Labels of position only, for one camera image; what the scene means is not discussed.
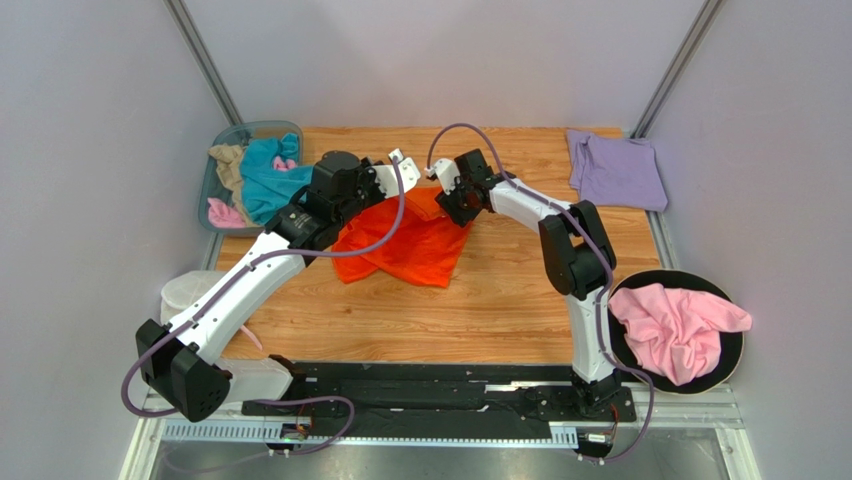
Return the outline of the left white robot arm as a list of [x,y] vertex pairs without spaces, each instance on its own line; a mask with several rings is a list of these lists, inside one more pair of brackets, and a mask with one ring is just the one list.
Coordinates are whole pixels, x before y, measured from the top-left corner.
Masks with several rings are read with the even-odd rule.
[[222,405],[277,401],[294,373],[279,357],[226,361],[232,337],[263,303],[331,246],[356,216],[389,199],[404,201],[420,171],[400,150],[389,163],[345,151],[325,153],[300,188],[266,224],[249,252],[207,293],[165,324],[149,319],[135,334],[131,367],[169,407],[200,422]]

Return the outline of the orange t shirt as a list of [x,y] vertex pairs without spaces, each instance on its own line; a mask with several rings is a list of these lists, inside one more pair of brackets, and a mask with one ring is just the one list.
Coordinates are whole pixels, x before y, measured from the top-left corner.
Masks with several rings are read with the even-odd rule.
[[[441,192],[439,187],[407,192],[402,220],[393,236],[372,252],[334,258],[338,278],[353,283],[381,270],[411,285],[446,288],[471,227],[458,227],[442,212],[435,201]],[[365,210],[345,227],[332,250],[347,252],[373,245],[390,230],[397,211],[396,197]]]

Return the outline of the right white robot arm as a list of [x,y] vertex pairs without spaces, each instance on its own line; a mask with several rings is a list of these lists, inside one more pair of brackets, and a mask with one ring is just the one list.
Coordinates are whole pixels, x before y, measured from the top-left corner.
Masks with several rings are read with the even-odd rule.
[[426,172],[440,183],[436,201],[456,225],[488,211],[538,234],[547,278],[569,312],[571,383],[588,405],[614,396],[621,380],[610,356],[607,303],[616,259],[595,205],[547,197],[508,172],[495,172],[480,150],[440,159]]

